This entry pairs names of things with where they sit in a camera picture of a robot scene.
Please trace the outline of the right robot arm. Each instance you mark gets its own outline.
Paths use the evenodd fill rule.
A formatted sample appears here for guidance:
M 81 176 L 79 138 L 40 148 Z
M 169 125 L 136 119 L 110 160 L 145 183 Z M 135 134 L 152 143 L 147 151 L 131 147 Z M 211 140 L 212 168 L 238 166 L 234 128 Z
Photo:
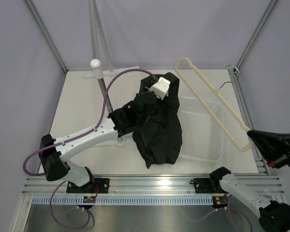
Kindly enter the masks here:
M 290 168 L 290 133 L 250 130 L 247 135 L 271 168 Z M 225 167 L 209 175 L 209 186 L 215 192 L 224 191 L 243 203 L 258 218 L 266 232 L 290 231 L 290 206 L 263 197 L 242 183 Z

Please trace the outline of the black pinstriped shirt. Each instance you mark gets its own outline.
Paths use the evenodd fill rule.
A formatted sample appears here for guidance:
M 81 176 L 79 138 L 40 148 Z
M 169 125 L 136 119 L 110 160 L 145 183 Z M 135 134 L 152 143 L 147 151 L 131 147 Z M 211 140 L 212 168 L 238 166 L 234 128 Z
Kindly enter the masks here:
M 132 133 L 146 168 L 153 164 L 175 164 L 183 143 L 182 128 L 177 116 L 180 106 L 179 78 L 170 72 L 157 74 L 156 77 L 170 81 L 168 95 L 163 100 L 158 99 L 146 124 Z

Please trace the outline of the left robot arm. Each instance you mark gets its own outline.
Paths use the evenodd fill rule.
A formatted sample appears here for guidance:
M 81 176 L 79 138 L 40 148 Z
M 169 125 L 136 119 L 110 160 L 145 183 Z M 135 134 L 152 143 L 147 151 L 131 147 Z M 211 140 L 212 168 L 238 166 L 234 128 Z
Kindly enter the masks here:
M 46 180 L 67 181 L 82 193 L 92 191 L 95 179 L 90 169 L 73 163 L 71 158 L 102 142 L 137 131 L 153 115 L 159 101 L 154 92 L 137 94 L 134 100 L 101 119 L 96 126 L 56 139 L 50 134 L 43 136 L 39 158 Z

